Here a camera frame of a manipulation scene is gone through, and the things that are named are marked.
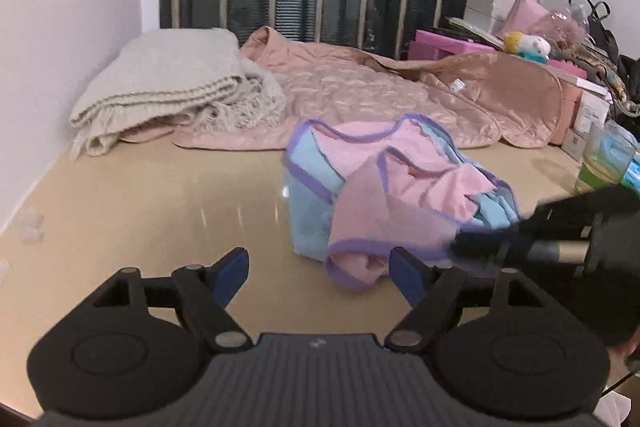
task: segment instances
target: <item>white cloth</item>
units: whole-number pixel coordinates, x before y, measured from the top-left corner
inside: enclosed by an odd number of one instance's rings
[[[620,427],[631,412],[631,399],[611,391],[603,396],[593,412],[608,427]]]
[[[160,117],[226,130],[276,125],[284,105],[275,77],[239,54],[233,33],[155,30],[127,44],[76,102],[72,154],[105,154],[123,131]]]

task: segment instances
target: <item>black wire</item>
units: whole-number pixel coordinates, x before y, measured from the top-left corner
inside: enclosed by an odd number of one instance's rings
[[[610,393],[611,391],[613,391],[615,388],[619,387],[620,385],[624,384],[629,378],[631,378],[633,375],[635,375],[636,372],[633,371],[631,373],[627,373],[624,377],[620,378],[620,380],[618,380],[614,385],[612,385],[611,387],[609,387],[604,393],[602,393],[600,395],[600,397],[602,398],[603,396],[605,396],[607,393]]]

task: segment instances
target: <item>pink box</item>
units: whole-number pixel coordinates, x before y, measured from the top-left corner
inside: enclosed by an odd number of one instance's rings
[[[415,33],[415,41],[409,43],[409,60],[440,60],[449,55],[495,51],[490,46],[461,41],[425,30]]]

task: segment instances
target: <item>table surface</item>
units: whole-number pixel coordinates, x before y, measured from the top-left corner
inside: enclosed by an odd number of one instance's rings
[[[507,181],[521,211],[564,196],[578,164],[557,147],[503,143],[466,155]],[[380,337],[408,311],[384,280],[362,295],[334,285],[321,264],[292,251],[282,152],[184,150],[168,138],[119,144],[99,158],[62,156],[24,209],[44,216],[44,237],[25,243],[19,219],[0,237],[0,402],[36,417],[26,375],[34,343],[123,266],[143,277],[209,265],[247,248],[248,281],[228,307],[256,338],[261,331],[362,333]],[[159,312],[165,318],[171,318]]]

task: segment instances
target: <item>transparent cup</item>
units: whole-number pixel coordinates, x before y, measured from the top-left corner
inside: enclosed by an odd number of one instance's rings
[[[593,122],[575,181],[576,192],[582,194],[620,183],[637,148],[634,136],[613,121],[604,126]]]

